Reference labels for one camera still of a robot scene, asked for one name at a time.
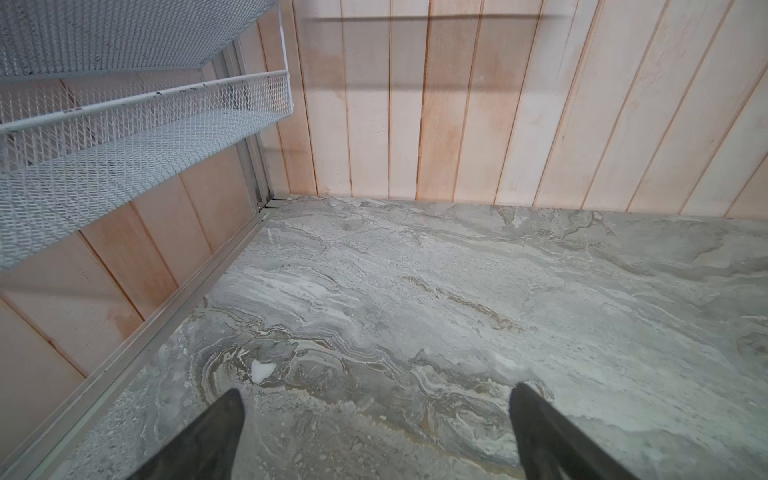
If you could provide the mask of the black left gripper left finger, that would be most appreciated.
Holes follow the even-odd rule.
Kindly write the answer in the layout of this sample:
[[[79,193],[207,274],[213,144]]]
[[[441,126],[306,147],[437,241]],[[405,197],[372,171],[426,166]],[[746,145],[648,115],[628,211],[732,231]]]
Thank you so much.
[[[242,396],[232,388],[128,479],[231,479],[244,421]]]

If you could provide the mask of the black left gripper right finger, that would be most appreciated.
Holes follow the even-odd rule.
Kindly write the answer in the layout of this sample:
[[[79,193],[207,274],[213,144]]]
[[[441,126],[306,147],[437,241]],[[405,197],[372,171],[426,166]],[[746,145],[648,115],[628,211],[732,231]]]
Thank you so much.
[[[635,477],[525,383],[511,391],[509,417],[528,479]]]

